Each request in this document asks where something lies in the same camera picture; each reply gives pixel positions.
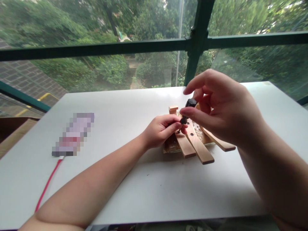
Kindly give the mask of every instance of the cardboard box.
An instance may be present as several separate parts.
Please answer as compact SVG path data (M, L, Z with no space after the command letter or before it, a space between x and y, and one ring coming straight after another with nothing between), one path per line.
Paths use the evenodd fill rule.
M0 160L39 121L32 117L0 118Z

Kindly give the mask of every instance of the wooden craft model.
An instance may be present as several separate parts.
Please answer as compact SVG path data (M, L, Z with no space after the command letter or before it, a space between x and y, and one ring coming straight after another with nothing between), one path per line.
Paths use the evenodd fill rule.
M178 106L170 106L169 114L179 115L177 113ZM199 126L191 119L187 120L187 134L176 131L164 144L164 152L179 152L181 151L184 158L198 156L202 164L210 164L214 162L214 158L209 150L204 146L205 144L214 142L223 151L232 151L235 146L224 142L215 137L211 132Z

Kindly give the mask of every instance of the brick wall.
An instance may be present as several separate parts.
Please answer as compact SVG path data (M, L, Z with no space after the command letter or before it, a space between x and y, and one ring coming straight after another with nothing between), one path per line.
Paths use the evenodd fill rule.
M5 41L0 39L0 49L11 48ZM44 74L30 61L0 62L0 81L16 88L19 91L39 99L46 95L42 102L53 106L67 91L54 80ZM0 98L0 108L7 104Z

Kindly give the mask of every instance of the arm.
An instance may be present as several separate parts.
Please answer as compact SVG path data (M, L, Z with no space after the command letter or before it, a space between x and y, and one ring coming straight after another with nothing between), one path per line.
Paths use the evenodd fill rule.
M59 189L20 230L85 229L139 158L148 149L162 145L181 128L179 121L180 117L176 115L154 118L141 135L102 158Z
M308 165L269 128L248 90L214 70L195 77L184 94L194 90L201 110L188 107L180 113L238 147L256 191L278 225L307 229Z

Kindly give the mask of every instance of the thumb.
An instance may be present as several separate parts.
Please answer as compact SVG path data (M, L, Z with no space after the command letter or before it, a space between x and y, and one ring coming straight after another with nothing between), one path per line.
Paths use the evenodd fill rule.
M163 135L164 139L167 139L169 136L171 136L173 133L175 133L176 130L179 130L182 127L180 122L175 122L168 127L166 127L165 130L161 131L160 133Z
M216 124L215 118L194 107L184 107L180 110L180 114L190 118L192 121L210 131Z

